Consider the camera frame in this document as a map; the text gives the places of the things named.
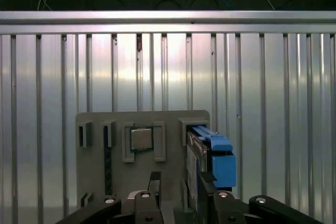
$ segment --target vertical ridge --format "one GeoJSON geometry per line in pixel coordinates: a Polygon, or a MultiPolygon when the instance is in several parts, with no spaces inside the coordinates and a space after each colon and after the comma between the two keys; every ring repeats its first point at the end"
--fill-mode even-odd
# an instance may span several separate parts
{"type": "Polygon", "coordinates": [[[242,85],[241,85],[241,75],[242,75],[242,53],[241,53],[241,37],[238,35],[235,35],[235,64],[236,64],[236,72],[237,72],[237,78],[236,78],[236,97],[237,97],[237,112],[236,112],[236,122],[237,122],[237,143],[238,143],[238,197],[240,199],[243,199],[243,122],[242,122],[242,85]]]}
{"type": "Polygon", "coordinates": [[[117,111],[118,99],[117,99],[117,89],[118,89],[118,48],[117,48],[117,35],[112,35],[112,111],[117,111]]]}
{"type": "Polygon", "coordinates": [[[137,34],[136,35],[136,75],[137,79],[135,80],[137,85],[136,85],[136,105],[138,107],[138,111],[143,111],[143,85],[142,85],[142,80],[143,80],[143,50],[142,50],[142,35],[137,34]]]}
{"type": "Polygon", "coordinates": [[[18,223],[17,202],[17,135],[16,135],[16,37],[11,36],[10,66],[12,74],[12,197],[13,197],[13,224],[18,223]]]}
{"type": "Polygon", "coordinates": [[[87,112],[92,112],[92,35],[86,41],[87,112]]]}
{"type": "Polygon", "coordinates": [[[212,130],[218,131],[218,89],[217,89],[217,50],[216,35],[211,35],[211,75],[212,75],[212,130]]]}
{"type": "Polygon", "coordinates": [[[65,89],[65,61],[66,61],[67,36],[62,35],[61,42],[61,136],[62,136],[62,187],[63,187],[63,218],[68,215],[67,200],[67,150],[66,150],[66,89],[65,89]]]}
{"type": "MultiPolygon", "coordinates": [[[[227,43],[226,38],[227,34],[216,34],[215,41],[213,49],[216,52],[216,58],[213,59],[215,62],[213,62],[213,65],[215,64],[216,67],[216,76],[215,80],[213,80],[213,83],[215,84],[216,94],[213,95],[213,101],[216,101],[216,131],[218,131],[220,134],[223,134],[230,138],[231,142],[234,145],[235,152],[236,152],[236,142],[237,138],[234,137],[233,139],[229,136],[230,135],[230,120],[231,120],[231,114],[230,111],[234,111],[234,120],[236,122],[236,108],[237,108],[237,99],[236,99],[236,55],[235,51],[233,53],[233,60],[234,60],[234,75],[233,75],[233,82],[234,86],[232,87],[229,85],[228,81],[231,80],[228,78],[229,73],[229,67],[227,65],[227,57],[229,57],[229,52],[227,51],[227,43]],[[228,86],[233,88],[232,91],[233,94],[228,93],[228,86]],[[234,101],[234,109],[231,108],[231,110],[228,109],[228,104],[231,102],[231,100],[234,101]]],[[[233,42],[233,49],[235,50],[235,37],[234,35],[231,35],[232,42],[233,42]]]]}
{"type": "Polygon", "coordinates": [[[289,133],[289,67],[288,67],[288,35],[283,35],[285,59],[285,204],[290,206],[290,133],[289,133]]]}
{"type": "Polygon", "coordinates": [[[311,74],[311,37],[307,35],[307,104],[308,104],[308,176],[309,176],[309,215],[314,217],[314,184],[312,152],[312,74],[311,74]]]}
{"type": "Polygon", "coordinates": [[[3,138],[3,220],[13,223],[13,195],[12,195],[12,74],[11,74],[11,36],[1,36],[2,47],[2,138],[3,138]]]}
{"type": "Polygon", "coordinates": [[[162,110],[168,110],[168,45],[167,34],[162,35],[162,110]]]}
{"type": "Polygon", "coordinates": [[[36,125],[37,125],[37,205],[38,223],[43,223],[42,132],[41,132],[41,36],[36,39],[36,125]]]}
{"type": "MultiPolygon", "coordinates": [[[[330,38],[331,44],[331,83],[332,85],[332,97],[331,101],[336,99],[336,86],[335,86],[335,74],[336,74],[336,36],[333,34],[330,38]]],[[[332,125],[336,124],[336,106],[334,102],[331,103],[331,113],[332,113],[332,125]]],[[[336,164],[336,129],[332,127],[332,164],[336,164]]],[[[336,167],[332,169],[332,223],[336,223],[336,167]]]]}
{"type": "Polygon", "coordinates": [[[151,100],[152,100],[152,107],[151,110],[155,111],[155,38],[154,34],[150,34],[150,79],[151,79],[151,100]]]}
{"type": "Polygon", "coordinates": [[[192,55],[192,37],[187,34],[186,37],[186,79],[187,79],[187,109],[193,109],[193,55],[192,55]]]}
{"type": "Polygon", "coordinates": [[[4,145],[2,131],[2,36],[0,35],[0,224],[4,224],[4,145]]]}
{"type": "Polygon", "coordinates": [[[152,35],[152,106],[154,111],[164,109],[164,68],[162,34],[152,35]]]}
{"type": "Polygon", "coordinates": [[[261,194],[267,194],[267,140],[266,140],[266,87],[265,87],[265,35],[260,34],[261,69],[261,194]]]}

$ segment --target metal panel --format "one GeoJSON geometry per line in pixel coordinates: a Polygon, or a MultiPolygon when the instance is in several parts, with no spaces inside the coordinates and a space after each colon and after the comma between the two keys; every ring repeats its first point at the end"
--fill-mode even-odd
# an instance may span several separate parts
{"type": "Polygon", "coordinates": [[[212,118],[211,34],[192,35],[193,110],[206,110],[212,118]]]}
{"type": "Polygon", "coordinates": [[[16,37],[18,223],[37,223],[36,36],[16,37]]]}
{"type": "Polygon", "coordinates": [[[286,195],[294,208],[335,222],[334,17],[334,12],[0,12],[0,222],[16,223],[18,216],[18,222],[27,217],[54,223],[75,209],[71,124],[77,111],[198,108],[212,113],[213,129],[234,145],[235,195],[245,201],[259,193],[281,201],[286,195]],[[36,34],[42,39],[25,46],[36,34]],[[29,60],[34,54],[35,63],[29,60]],[[31,113],[21,117],[23,108],[31,113]],[[30,132],[37,128],[36,139],[29,137],[36,149],[24,148],[21,125],[30,132]],[[288,146],[282,145],[284,137],[288,146]],[[36,187],[24,184],[31,178],[23,168],[31,164],[23,163],[26,155],[37,159],[36,187]],[[28,214],[27,195],[34,204],[28,214]]]}
{"type": "Polygon", "coordinates": [[[11,67],[11,37],[1,37],[2,54],[2,139],[3,139],[3,222],[12,223],[13,184],[12,184],[12,67],[11,67]]]}
{"type": "Polygon", "coordinates": [[[141,66],[141,105],[142,111],[152,110],[152,38],[150,34],[142,35],[141,66]]]}
{"type": "Polygon", "coordinates": [[[288,76],[290,205],[308,214],[308,91],[305,34],[288,35],[288,76]]]}
{"type": "Polygon", "coordinates": [[[243,200],[261,194],[261,48],[259,34],[241,34],[243,200]]]}
{"type": "Polygon", "coordinates": [[[41,38],[43,221],[63,218],[61,36],[41,38]]]}
{"type": "Polygon", "coordinates": [[[112,38],[92,35],[92,111],[112,111],[112,38]]]}
{"type": "Polygon", "coordinates": [[[167,108],[186,110],[186,34],[167,34],[167,51],[167,108]]]}
{"type": "Polygon", "coordinates": [[[162,35],[153,34],[153,110],[162,110],[162,72],[163,53],[162,35]]]}
{"type": "Polygon", "coordinates": [[[265,34],[266,189],[285,203],[285,58],[283,35],[265,34]]]}
{"type": "Polygon", "coordinates": [[[67,213],[72,213],[77,208],[76,186],[76,134],[75,123],[77,114],[77,37],[67,35],[64,58],[64,133],[66,145],[66,192],[67,213]]]}
{"type": "Polygon", "coordinates": [[[118,34],[117,111],[138,110],[136,34],[118,34]]]}

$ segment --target screw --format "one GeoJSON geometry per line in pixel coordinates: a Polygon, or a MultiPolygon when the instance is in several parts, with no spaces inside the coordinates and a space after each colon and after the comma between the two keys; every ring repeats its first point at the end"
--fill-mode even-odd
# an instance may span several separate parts
{"type": "Polygon", "coordinates": [[[114,202],[114,199],[107,199],[105,200],[105,203],[107,204],[112,204],[114,202]]]}
{"type": "Polygon", "coordinates": [[[264,198],[257,198],[257,201],[259,203],[266,203],[266,200],[264,198]]]}
{"type": "Polygon", "coordinates": [[[227,197],[227,193],[225,193],[225,192],[221,192],[218,195],[220,195],[222,198],[226,198],[227,197]]]}

